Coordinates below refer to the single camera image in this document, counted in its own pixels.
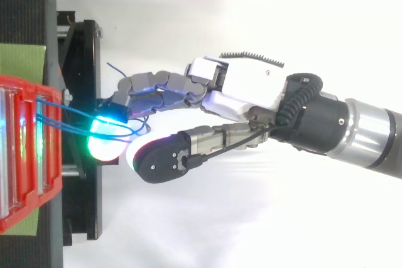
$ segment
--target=screw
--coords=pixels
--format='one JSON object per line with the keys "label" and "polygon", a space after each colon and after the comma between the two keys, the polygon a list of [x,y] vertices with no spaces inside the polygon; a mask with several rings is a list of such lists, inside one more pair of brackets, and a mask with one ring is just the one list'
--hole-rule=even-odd
{"label": "screw", "polygon": [[102,39],[103,38],[103,29],[97,28],[95,34],[98,39]]}
{"label": "screw", "polygon": [[68,89],[63,90],[63,104],[66,106],[70,105],[70,102],[73,100],[73,96],[70,94]]}

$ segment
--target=green cloth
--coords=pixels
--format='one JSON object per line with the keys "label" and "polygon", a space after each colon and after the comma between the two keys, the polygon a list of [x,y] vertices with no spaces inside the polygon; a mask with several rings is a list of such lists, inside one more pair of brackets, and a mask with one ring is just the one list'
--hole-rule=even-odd
{"label": "green cloth", "polygon": [[[46,47],[0,43],[0,75],[19,77],[31,83],[42,84]],[[3,235],[36,235],[39,208],[11,227]]]}
{"label": "green cloth", "polygon": [[0,44],[0,74],[42,84],[45,46]]}
{"label": "green cloth", "polygon": [[39,208],[35,208],[29,216],[24,220],[14,225],[9,230],[3,232],[1,235],[36,235],[38,230],[38,217]]}

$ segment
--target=coiled cable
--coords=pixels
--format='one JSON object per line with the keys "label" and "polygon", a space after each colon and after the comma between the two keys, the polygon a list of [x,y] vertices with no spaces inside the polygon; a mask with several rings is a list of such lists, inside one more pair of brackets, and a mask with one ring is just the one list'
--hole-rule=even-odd
{"label": "coiled cable", "polygon": [[290,122],[299,114],[303,106],[311,101],[322,89],[322,80],[319,76],[312,73],[295,73],[289,75],[288,81],[301,82],[308,79],[298,92],[293,94],[278,111],[276,125],[288,126]]}

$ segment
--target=green light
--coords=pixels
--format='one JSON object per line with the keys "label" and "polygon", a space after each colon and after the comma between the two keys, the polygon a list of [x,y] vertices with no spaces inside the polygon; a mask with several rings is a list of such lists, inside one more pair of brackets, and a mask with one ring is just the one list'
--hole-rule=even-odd
{"label": "green light", "polygon": [[[42,114],[42,104],[37,102],[36,103],[36,113]],[[44,156],[43,151],[44,148],[44,133],[45,128],[41,122],[36,123],[36,158],[37,158],[37,165],[38,165],[38,194],[41,195],[43,193],[43,170],[44,170]]]}
{"label": "green light", "polygon": [[[127,124],[124,124],[122,122],[116,121],[114,119],[104,117],[104,116],[97,116],[98,119],[106,122],[112,122],[115,124],[119,124],[122,126],[127,126]],[[115,126],[112,124],[100,122],[97,120],[94,120],[92,122],[91,132],[96,132],[99,134],[111,134],[111,135],[125,135],[125,134],[130,134],[130,130]],[[119,139],[123,139],[125,141],[128,141],[129,136],[127,137],[119,137]],[[124,148],[126,147],[127,143],[126,142],[121,142],[121,141],[110,141],[107,139],[99,139],[95,138],[93,136],[90,136],[88,138],[88,150],[89,153],[95,157],[98,160],[101,161],[110,161],[115,158],[117,158],[123,151]]]}

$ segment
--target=black cylindrical joint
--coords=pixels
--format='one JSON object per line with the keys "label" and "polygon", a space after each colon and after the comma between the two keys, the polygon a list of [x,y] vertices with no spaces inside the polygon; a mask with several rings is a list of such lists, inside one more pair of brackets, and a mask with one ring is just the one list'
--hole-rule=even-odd
{"label": "black cylindrical joint", "polygon": [[134,170],[149,183],[182,177],[188,171],[182,164],[182,157],[190,154],[190,149],[190,138],[182,132],[151,141],[134,155]]}
{"label": "black cylindrical joint", "polygon": [[[286,97],[290,97],[302,85],[289,82]],[[320,93],[304,106],[288,127],[273,131],[270,138],[302,149],[326,153],[343,138],[348,118],[349,113],[344,102]]]}

